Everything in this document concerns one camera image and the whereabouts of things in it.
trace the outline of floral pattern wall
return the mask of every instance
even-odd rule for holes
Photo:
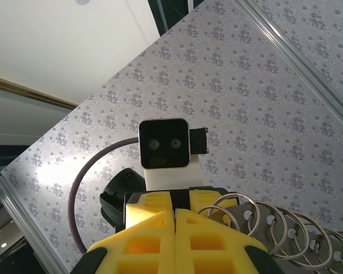
[[[343,0],[255,0],[343,96]]]
[[[232,1],[205,1],[2,172],[68,269],[81,256],[66,213],[76,174],[143,119],[168,117],[209,128],[206,184],[343,229],[343,126]],[[104,157],[80,186],[87,247],[114,233],[99,195],[125,167],[142,174],[138,146]]]

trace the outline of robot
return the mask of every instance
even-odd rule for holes
[[[207,128],[190,129],[181,118],[144,120],[138,138],[113,144],[85,164],[69,195],[69,226],[83,254],[71,274],[343,273],[343,253],[336,264],[332,260],[333,249],[343,252],[343,231],[324,229],[299,212],[204,186],[199,155],[209,152],[207,133]],[[100,196],[101,213],[115,234],[87,249],[75,223],[77,189],[98,159],[133,143],[139,143],[145,178],[126,168],[106,186]],[[242,215],[247,208],[240,199],[248,200],[252,209],[244,224],[233,214]],[[275,214],[271,225],[260,224],[264,213]],[[257,237],[262,234],[259,225],[274,241],[270,250],[257,240],[267,239]],[[308,232],[307,225],[320,235]],[[246,233],[240,232],[243,226]],[[280,228],[281,240],[276,239],[274,226]],[[291,241],[287,241],[289,227],[301,229]],[[282,246],[294,252],[287,254]],[[282,260],[277,264],[274,257]]]
[[[129,168],[112,180],[101,204],[116,233],[86,250],[71,274],[283,273],[262,243],[230,228],[231,220],[226,226],[207,218],[206,209],[229,194],[203,184],[198,156],[208,153],[207,133],[184,119],[141,122],[138,140],[126,144],[139,141],[145,180]],[[220,205],[238,203],[235,196]],[[69,206],[70,220],[72,212]]]

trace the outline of white ceiling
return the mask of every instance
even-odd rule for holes
[[[4,226],[0,230],[0,255],[23,237],[22,231],[13,221]]]
[[[152,44],[147,0],[0,0],[0,78],[81,103]]]
[[[0,91],[0,144],[31,145],[69,112]]]

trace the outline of gold trim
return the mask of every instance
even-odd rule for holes
[[[0,90],[17,94],[19,96],[27,97],[37,101],[45,102],[47,104],[52,104],[54,106],[67,108],[69,110],[75,109],[78,105],[70,103],[68,101],[58,99],[56,97],[50,96],[48,94],[42,93],[32,88],[21,86],[20,84],[15,84],[0,78]]]

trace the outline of black cable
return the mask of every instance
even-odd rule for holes
[[[86,253],[87,249],[84,245],[84,243],[81,240],[79,230],[76,226],[75,221],[75,199],[76,199],[76,193],[78,192],[79,186],[81,184],[82,179],[84,178],[85,174],[88,172],[88,170],[103,156],[106,154],[120,148],[123,146],[127,146],[129,144],[136,144],[138,143],[138,137],[125,139],[122,141],[119,141],[115,144],[112,144],[97,154],[95,154],[80,170],[79,174],[76,176],[73,185],[71,186],[70,195],[69,195],[69,202],[67,204],[67,215],[69,218],[69,226],[70,226],[70,232],[73,236],[74,242],[78,249],[80,250],[81,254]]]

